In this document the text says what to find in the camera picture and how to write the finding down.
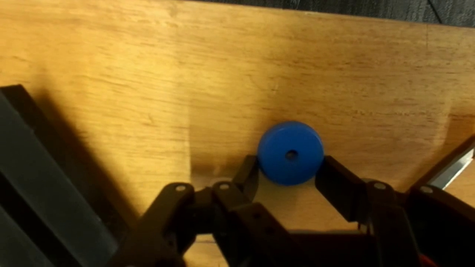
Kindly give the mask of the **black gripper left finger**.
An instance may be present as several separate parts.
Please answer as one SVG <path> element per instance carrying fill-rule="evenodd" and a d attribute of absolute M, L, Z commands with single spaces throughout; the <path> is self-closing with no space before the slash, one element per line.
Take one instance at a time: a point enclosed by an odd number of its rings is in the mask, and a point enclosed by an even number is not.
<path fill-rule="evenodd" d="M 258 190 L 258 160 L 246 156 L 233 177 L 234 198 L 239 202 L 252 202 Z"/>

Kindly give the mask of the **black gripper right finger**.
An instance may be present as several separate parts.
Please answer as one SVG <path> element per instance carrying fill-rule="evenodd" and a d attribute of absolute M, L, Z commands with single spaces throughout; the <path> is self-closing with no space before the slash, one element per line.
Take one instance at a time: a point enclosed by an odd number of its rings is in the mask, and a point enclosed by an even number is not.
<path fill-rule="evenodd" d="M 360 221 L 365 212 L 365 183 L 337 159 L 325 156 L 314 187 L 346 221 Z"/>

